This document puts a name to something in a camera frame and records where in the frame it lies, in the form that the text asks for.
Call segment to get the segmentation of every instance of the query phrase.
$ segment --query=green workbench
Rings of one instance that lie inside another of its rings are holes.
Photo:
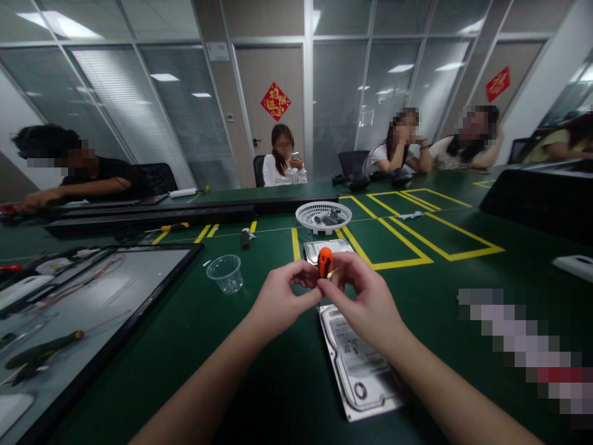
[[[561,350],[582,351],[582,365],[592,366],[587,309],[593,287],[551,261],[577,253],[593,256],[593,248],[482,213],[478,206],[498,172],[433,172],[415,177],[407,189],[371,184],[353,198],[346,187],[321,183],[212,192],[194,202],[341,194],[353,219],[332,238],[346,237],[374,265],[419,340],[546,443],[577,441],[580,433],[571,429],[569,416],[559,414],[558,401],[526,383],[525,369],[513,366],[512,355],[493,352],[492,338],[481,335],[480,322],[469,321],[455,299],[459,288],[502,288],[506,304],[525,304],[528,318],[539,320],[545,330],[539,334],[560,336]],[[416,210],[433,212],[390,219]],[[127,442],[247,314],[270,269],[293,261],[302,255],[303,242],[317,239],[294,214],[268,215],[257,222],[257,239],[244,251],[239,234],[248,226],[198,226],[147,240],[193,243],[202,236],[205,249],[82,394],[51,443]],[[108,235],[56,240],[37,224],[4,228],[0,234],[0,258],[6,259],[113,243]],[[203,267],[228,253],[242,259],[245,280],[231,296],[207,279]],[[348,423],[318,315],[311,309],[250,368],[216,436],[218,443],[230,441],[408,444],[446,439],[416,399],[396,412]]]

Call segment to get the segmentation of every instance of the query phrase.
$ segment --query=yellow screwdriver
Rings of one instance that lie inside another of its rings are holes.
[[[178,222],[177,224],[173,224],[171,226],[162,226],[160,229],[155,229],[155,230],[151,230],[151,231],[146,231],[145,233],[148,232],[174,232],[177,230],[182,230],[182,229],[188,229],[190,227],[190,223],[189,222]]]

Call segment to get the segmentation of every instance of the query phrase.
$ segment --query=man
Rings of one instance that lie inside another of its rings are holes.
[[[29,165],[67,169],[62,184],[53,189],[27,195],[28,210],[45,207],[48,203],[68,201],[117,201],[150,197],[154,193],[141,172],[119,159],[100,158],[80,140],[76,132],[57,125],[36,125],[23,128],[12,139],[19,156]]]

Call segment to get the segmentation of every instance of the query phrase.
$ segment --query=plastic cup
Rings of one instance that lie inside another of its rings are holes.
[[[227,295],[238,292],[243,287],[241,258],[236,255],[224,255],[208,265],[206,275]]]

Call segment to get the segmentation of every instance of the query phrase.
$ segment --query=black chair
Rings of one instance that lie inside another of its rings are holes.
[[[179,190],[171,167],[168,164],[139,164],[135,167],[140,171],[146,183],[152,187],[155,195]]]
[[[340,158],[340,164],[342,165],[342,174],[349,176],[353,173],[363,173],[364,162],[370,151],[368,150],[356,150],[356,151],[344,151],[338,153]]]
[[[529,154],[533,143],[537,142],[536,138],[521,138],[513,140],[511,146],[511,153],[508,156],[509,164],[520,164]]]
[[[264,187],[264,159],[266,155],[257,155],[253,158],[253,171],[255,172],[255,186]]]

